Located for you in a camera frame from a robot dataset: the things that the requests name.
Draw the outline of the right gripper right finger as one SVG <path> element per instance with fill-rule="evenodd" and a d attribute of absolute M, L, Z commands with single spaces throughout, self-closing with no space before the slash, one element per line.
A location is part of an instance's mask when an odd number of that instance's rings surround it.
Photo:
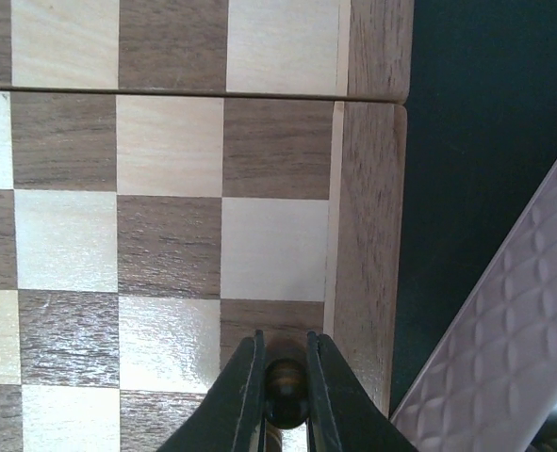
<path fill-rule="evenodd" d="M 378 410 L 326 334 L 307 334 L 310 451 L 414 451 Z"/>

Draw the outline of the dark chess pawn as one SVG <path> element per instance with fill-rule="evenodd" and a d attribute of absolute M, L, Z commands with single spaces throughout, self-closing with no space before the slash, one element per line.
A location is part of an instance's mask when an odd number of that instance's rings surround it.
<path fill-rule="evenodd" d="M 307 364 L 303 345 L 274 337 L 266 346 L 264 374 L 265 450 L 283 450 L 283 431 L 303 425 L 309 416 Z"/>

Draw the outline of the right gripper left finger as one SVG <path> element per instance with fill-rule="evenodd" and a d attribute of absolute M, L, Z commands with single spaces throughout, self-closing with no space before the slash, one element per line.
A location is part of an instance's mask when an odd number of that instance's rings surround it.
<path fill-rule="evenodd" d="M 265 449 L 263 332 L 241 340 L 204 400 L 160 451 Z"/>

